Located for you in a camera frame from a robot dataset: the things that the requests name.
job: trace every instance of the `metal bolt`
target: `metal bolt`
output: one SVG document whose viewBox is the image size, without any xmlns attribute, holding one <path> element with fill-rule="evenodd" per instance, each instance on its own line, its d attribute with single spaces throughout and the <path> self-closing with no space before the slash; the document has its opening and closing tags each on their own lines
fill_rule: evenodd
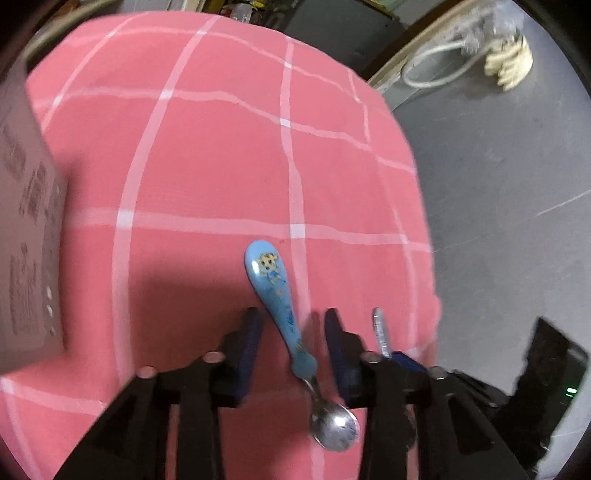
<svg viewBox="0 0 591 480">
<path fill-rule="evenodd" d="M 376 364 L 382 361 L 382 356 L 379 353 L 367 351 L 361 354 L 361 360 L 366 364 Z"/>
<path fill-rule="evenodd" d="M 434 378 L 435 380 L 443 380 L 447 377 L 447 370 L 443 367 L 431 367 L 429 369 L 429 377 Z"/>
<path fill-rule="evenodd" d="M 140 378 L 143 378 L 145 380 L 147 380 L 149 378 L 154 378 L 156 375 L 158 375 L 158 370 L 156 370 L 154 367 L 151 367 L 149 365 L 145 365 L 144 367 L 141 367 L 137 372 L 137 376 Z"/>
<path fill-rule="evenodd" d="M 213 352 L 207 352 L 203 355 L 203 361 L 207 364 L 219 364 L 226 359 L 226 355 L 222 352 L 214 350 Z"/>
</svg>

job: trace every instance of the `white cable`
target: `white cable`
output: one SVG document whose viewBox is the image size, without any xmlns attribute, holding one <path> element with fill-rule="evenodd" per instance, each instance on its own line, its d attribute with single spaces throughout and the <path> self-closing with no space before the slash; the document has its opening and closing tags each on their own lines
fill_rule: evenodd
<svg viewBox="0 0 591 480">
<path fill-rule="evenodd" d="M 465 40 L 456 40 L 449 43 L 444 43 L 442 45 L 437 45 L 436 47 L 430 48 L 429 50 L 425 50 L 424 52 L 416 55 L 415 57 L 411 58 L 404 64 L 402 70 L 400 72 L 400 77 L 402 81 L 406 83 L 409 87 L 416 88 L 416 89 L 425 89 L 425 88 L 435 88 L 446 85 L 450 82 L 453 82 L 461 75 L 464 75 L 468 70 L 470 70 L 478 60 L 484 57 L 488 51 L 492 47 L 492 43 L 485 45 L 481 50 L 478 51 L 474 56 L 470 57 L 468 61 L 462 65 L 459 69 L 457 69 L 454 73 L 443 77 L 441 79 L 432 80 L 430 82 L 417 82 L 415 80 L 411 80 L 408 78 L 408 72 L 415 68 L 419 63 L 421 63 L 427 57 L 430 57 L 434 53 L 439 53 L 441 51 L 450 51 L 450 50 L 457 50 L 458 48 L 462 48 L 465 44 Z"/>
</svg>

